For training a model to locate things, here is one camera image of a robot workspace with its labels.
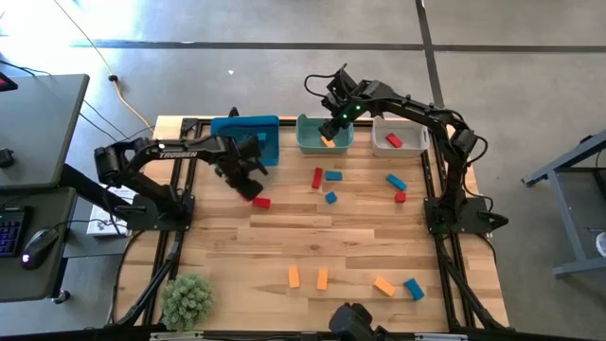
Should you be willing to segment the white paper manual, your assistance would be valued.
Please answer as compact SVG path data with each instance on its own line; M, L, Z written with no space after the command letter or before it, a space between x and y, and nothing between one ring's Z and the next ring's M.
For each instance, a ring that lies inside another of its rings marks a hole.
M110 188L109 191L121 199L124 199L129 204L133 202L134 192L129 188ZM109 214L99 206L93 206L89 220L90 222L88 223L86 230L86 234L88 236L110 237L118 235L131 235L131 232L127 229L127 224L124 220L115 216L114 220L117 228L114 228Z

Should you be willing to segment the black aluminium table frame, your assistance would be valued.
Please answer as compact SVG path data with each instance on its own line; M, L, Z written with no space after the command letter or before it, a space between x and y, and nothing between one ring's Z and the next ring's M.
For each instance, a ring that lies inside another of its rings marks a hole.
M445 293L436 244L427 230L423 202L439 193L432 153L416 158L380 158L370 148L371 124L354 131L343 154L305 154L295 120L284 118L279 162L261 181L269 208L244 201L204 163L176 169L150 163L145 174L159 183L177 179L195 197L193 221L177 270L206 279L215 299L207 320L194 328L204 338L250 339L292 332L324 332L342 304L360 303L376 325L391 332L446 332L446 303L465 322L468 310L457 290ZM314 170L323 170L319 189ZM327 181L340 171L342 181ZM400 178L406 191L386 180ZM334 192L337 201L328 204ZM404 203L395 195L406 193ZM300 287L291 289L288 269L297 266ZM329 270L326 291L316 289L318 269ZM386 296L376 277L396 289ZM415 301L403 284L414 278L425 297Z

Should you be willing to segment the black backlit keyboard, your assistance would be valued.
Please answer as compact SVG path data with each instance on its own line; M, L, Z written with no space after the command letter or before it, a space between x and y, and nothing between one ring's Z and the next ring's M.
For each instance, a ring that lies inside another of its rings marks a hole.
M24 206L0 208L0 258L14 258L19 253L26 219Z

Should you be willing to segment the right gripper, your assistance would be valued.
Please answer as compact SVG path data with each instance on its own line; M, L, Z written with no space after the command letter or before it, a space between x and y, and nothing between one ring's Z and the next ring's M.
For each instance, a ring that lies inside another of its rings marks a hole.
M331 119L325 119L318 127L326 139L334 139L341 131L346 131L359 116L365 113L366 106L355 99L337 99L329 97Z

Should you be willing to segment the green artificial plant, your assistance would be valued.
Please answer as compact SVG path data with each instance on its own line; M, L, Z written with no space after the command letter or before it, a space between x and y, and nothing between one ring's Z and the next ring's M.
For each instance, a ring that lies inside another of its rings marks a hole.
M209 282L197 274L178 276L161 294L162 323L170 331L192 331L207 319L215 299Z

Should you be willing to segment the blue plastic bin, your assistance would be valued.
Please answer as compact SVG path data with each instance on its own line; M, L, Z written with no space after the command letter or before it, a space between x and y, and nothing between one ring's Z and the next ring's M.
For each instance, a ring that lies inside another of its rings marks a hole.
M237 142L247 137L258 140L260 162L274 167L279 162L279 118L277 116L216 117L211 120L212 135L231 136Z

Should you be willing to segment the black computer mouse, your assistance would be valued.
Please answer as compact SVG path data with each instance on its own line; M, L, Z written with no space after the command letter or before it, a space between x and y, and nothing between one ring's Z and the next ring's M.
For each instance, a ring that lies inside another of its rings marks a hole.
M37 231L24 247L21 266L26 270L41 267L58 238L59 232L56 228L44 228Z

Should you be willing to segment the teal plastic bin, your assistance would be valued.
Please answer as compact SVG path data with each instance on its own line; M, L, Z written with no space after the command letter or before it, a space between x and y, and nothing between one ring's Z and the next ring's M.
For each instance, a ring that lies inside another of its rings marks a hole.
M342 129L332 140L335 143L333 148L328 147L322 141L322 135L319 128L325 123L322 117L307 117L299 115L295 124L295 136L299 149L305 154L343 154L353 144L354 131L350 125L347 129Z

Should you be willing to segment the white plastic bin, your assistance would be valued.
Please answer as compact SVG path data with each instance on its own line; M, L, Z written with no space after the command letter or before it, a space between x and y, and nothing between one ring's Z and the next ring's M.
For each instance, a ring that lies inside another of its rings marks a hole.
M396 135L401 140L401 148L393 148L385 139L390 133ZM424 153L429 146L429 133L425 126L403 118L373 118L371 149L375 156L392 158L417 157Z

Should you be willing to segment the dark grey desk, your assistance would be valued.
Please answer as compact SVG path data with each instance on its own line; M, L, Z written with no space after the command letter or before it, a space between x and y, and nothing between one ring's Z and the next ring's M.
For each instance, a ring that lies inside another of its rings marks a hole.
M0 303L49 298L62 304L70 298L70 293L62 288L67 265L63 251L76 200L77 194L72 188L0 196L0 208L24 206L27 209L19 253L14 258L0 258ZM41 267L26 270L21 266L24 247L37 231L44 228L56 228L59 238Z

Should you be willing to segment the grey metal cart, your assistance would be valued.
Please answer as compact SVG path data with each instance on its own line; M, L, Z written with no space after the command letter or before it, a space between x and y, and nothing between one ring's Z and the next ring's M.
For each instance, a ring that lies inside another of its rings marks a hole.
M581 167L580 162L606 156L606 130L589 135L571 151L522 178L527 187L546 180L572 246L575 259L553 268L555 278L606 270L606 258L589 257L583 249L582 229L606 231L606 167Z

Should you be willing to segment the black boxy device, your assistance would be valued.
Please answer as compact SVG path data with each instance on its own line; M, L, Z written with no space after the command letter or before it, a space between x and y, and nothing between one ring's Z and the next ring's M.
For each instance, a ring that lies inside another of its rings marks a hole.
M374 341L372 315L360 303L340 306L329 322L329 329L340 341Z

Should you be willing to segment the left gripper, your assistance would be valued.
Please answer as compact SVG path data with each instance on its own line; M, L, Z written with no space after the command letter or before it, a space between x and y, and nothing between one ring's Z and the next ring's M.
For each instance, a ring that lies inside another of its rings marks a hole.
M217 163L218 173L225 178L229 185L237 185L237 192L245 200L254 200L263 191L263 185L250 178L250 172L259 170L263 175L268 175L268 171L257 159L244 159L240 156L237 143L234 137L223 137L226 152L222 154Z

